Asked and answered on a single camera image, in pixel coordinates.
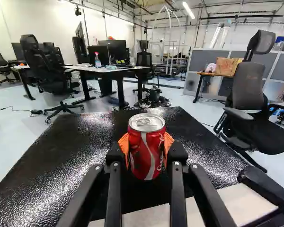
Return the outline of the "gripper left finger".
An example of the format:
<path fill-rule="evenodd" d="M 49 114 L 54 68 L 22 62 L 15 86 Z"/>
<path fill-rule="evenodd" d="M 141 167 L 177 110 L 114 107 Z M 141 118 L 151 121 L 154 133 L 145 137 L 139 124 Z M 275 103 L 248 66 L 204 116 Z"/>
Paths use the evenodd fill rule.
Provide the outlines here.
<path fill-rule="evenodd" d="M 128 133 L 125 133 L 106 154 L 106 166 L 95 164 L 89 169 L 56 224 L 58 227 L 87 227 L 106 184 L 108 192 L 102 226 L 122 226 L 121 173 L 128 168 L 128 152 Z"/>

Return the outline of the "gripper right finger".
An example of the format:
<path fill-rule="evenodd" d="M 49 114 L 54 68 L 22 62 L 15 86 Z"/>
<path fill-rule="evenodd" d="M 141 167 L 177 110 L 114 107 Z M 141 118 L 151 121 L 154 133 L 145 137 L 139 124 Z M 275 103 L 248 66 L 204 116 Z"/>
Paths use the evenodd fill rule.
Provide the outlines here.
<path fill-rule="evenodd" d="M 183 145 L 164 133 L 163 160 L 171 179 L 170 221 L 174 227 L 188 226 L 184 179 L 193 191 L 197 207 L 206 227 L 235 227 L 236 223 L 216 191 L 205 169 L 198 163 L 187 164 Z"/>

